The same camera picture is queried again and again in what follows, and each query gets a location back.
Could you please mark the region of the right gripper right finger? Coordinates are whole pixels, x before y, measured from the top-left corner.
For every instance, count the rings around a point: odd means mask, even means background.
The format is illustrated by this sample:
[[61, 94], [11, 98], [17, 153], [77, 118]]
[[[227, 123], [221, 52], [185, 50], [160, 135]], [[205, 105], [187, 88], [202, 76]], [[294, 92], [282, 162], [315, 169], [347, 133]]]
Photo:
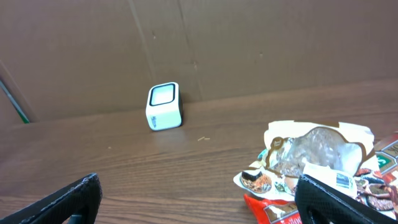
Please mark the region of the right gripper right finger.
[[295, 203], [304, 224], [397, 223], [309, 175], [299, 177]]

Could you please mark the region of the orange spaghetti pasta packet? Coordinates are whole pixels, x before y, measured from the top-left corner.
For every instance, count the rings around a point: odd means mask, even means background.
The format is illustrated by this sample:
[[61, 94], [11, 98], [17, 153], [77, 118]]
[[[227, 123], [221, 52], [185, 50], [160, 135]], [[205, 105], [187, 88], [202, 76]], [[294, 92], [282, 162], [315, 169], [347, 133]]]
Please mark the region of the orange spaghetti pasta packet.
[[[353, 177], [331, 169], [321, 175], [317, 166], [310, 166], [304, 173], [397, 221], [397, 133], [374, 148], [371, 162], [378, 165], [377, 169], [363, 167]], [[295, 200], [245, 195], [244, 201], [258, 223], [302, 223]]]

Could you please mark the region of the teal snack bar wrapper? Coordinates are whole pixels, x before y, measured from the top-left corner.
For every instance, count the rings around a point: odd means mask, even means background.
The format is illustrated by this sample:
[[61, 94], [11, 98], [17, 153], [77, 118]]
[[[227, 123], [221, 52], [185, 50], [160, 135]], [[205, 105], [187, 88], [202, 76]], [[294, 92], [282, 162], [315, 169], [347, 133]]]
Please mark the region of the teal snack bar wrapper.
[[267, 157], [268, 155], [268, 149], [264, 149], [259, 155], [258, 155], [258, 159], [261, 160], [263, 157]]

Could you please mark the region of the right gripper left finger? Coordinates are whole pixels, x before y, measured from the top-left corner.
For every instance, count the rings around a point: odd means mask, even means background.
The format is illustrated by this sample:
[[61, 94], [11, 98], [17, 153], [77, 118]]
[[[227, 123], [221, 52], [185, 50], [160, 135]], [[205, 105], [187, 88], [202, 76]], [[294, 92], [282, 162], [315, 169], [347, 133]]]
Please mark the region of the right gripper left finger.
[[102, 199], [96, 173], [88, 174], [47, 197], [1, 219], [1, 224], [94, 224]]

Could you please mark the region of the beige nut snack pouch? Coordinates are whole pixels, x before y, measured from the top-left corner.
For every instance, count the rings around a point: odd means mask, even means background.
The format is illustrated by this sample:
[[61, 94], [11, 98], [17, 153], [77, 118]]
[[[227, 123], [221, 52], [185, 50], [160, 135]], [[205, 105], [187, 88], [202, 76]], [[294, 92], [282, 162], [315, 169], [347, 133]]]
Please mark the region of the beige nut snack pouch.
[[273, 121], [264, 133], [267, 157], [258, 158], [234, 176], [250, 197], [295, 200], [297, 182], [310, 166], [319, 173], [336, 170], [353, 177], [360, 168], [377, 169], [371, 162], [374, 135], [368, 127], [350, 123]]

